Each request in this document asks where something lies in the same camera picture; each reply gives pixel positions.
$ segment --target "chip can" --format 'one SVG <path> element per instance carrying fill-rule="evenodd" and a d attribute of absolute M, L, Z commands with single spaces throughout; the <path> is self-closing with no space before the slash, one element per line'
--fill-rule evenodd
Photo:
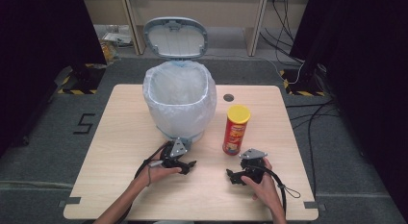
<path fill-rule="evenodd" d="M 251 116 L 249 109 L 243 105 L 235 105 L 228 109 L 222 150 L 227 155 L 237 155 L 241 151 L 246 124 Z"/>

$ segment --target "gray carpet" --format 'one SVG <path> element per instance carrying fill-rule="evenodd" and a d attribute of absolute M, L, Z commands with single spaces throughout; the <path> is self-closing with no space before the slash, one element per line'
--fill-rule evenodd
<path fill-rule="evenodd" d="M 161 62 L 163 60 L 121 59 L 108 67 L 95 95 L 55 94 L 30 133 L 30 144 L 9 148 L 0 159 L 0 223 L 82 223 L 66 220 L 64 208 L 59 204 L 69 196 L 75 183 L 110 93 L 117 84 L 141 84 L 145 71 Z M 269 62 L 199 62 L 207 66 L 218 85 L 279 86 L 287 106 L 330 100 L 329 96 L 286 94 Z M 56 82 L 60 84 L 66 74 L 67 70 L 63 70 Z M 288 108 L 290 118 L 295 118 L 293 131 L 311 186 L 306 122 L 310 116 L 297 117 L 312 114 L 316 109 Z M 73 132 L 86 130 L 86 127 L 77 126 L 83 113 L 95 114 L 84 120 L 93 126 L 88 135 L 73 135 Z M 317 200 L 321 207 L 319 219 L 313 223 L 405 223 L 373 166 L 361 156 L 341 111 L 329 105 L 320 113 L 325 115 L 316 118 L 311 126 Z"/>

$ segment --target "white plastic bag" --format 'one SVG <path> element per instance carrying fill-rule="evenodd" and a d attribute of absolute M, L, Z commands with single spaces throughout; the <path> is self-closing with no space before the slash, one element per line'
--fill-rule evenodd
<path fill-rule="evenodd" d="M 216 83 L 198 62 L 170 61 L 146 72 L 143 96 L 156 126 L 167 138 L 197 141 L 214 116 Z"/>

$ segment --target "person's right hand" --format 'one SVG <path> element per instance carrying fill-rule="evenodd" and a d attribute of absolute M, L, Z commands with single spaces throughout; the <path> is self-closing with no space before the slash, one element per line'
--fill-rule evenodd
<path fill-rule="evenodd" d="M 272 170 L 272 165 L 270 165 L 268 159 L 264 158 L 264 163 L 266 168 Z M 255 183 L 252 179 L 246 176 L 242 176 L 241 179 L 254 190 L 255 194 L 252 196 L 252 199 L 261 199 L 261 201 L 270 209 L 274 223 L 286 223 L 285 212 L 280 203 L 275 182 L 269 174 L 264 173 L 260 184 Z"/>

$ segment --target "open lid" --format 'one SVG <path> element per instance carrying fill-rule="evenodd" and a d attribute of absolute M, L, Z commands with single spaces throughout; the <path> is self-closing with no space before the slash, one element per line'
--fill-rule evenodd
<path fill-rule="evenodd" d="M 194 59 L 207 51 L 207 31 L 189 18 L 154 18 L 146 23 L 143 34 L 147 46 L 161 58 Z"/>

